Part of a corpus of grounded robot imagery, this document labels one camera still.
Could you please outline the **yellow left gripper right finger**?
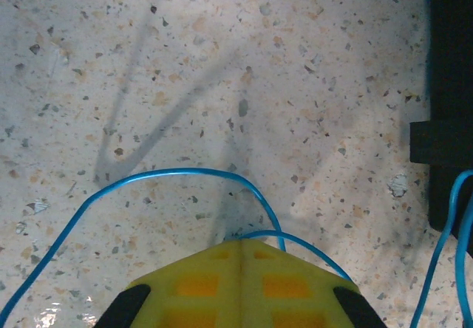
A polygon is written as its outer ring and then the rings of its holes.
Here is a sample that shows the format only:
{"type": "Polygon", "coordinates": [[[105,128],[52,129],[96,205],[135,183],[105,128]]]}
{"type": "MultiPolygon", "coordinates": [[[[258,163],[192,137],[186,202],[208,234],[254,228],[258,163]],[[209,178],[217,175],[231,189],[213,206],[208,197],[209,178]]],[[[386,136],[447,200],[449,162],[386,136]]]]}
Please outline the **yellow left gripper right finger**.
{"type": "Polygon", "coordinates": [[[255,239],[241,250],[242,327],[384,327],[352,281],[255,239]]]}

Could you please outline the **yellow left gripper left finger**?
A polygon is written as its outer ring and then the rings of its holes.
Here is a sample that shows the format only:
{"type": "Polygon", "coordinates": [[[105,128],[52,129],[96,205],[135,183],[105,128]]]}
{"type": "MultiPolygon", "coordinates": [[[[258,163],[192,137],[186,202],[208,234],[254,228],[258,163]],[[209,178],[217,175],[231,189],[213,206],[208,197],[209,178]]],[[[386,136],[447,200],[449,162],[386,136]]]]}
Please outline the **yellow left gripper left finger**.
{"type": "Polygon", "coordinates": [[[96,327],[239,327],[241,241],[230,241],[132,281],[96,327]]]}

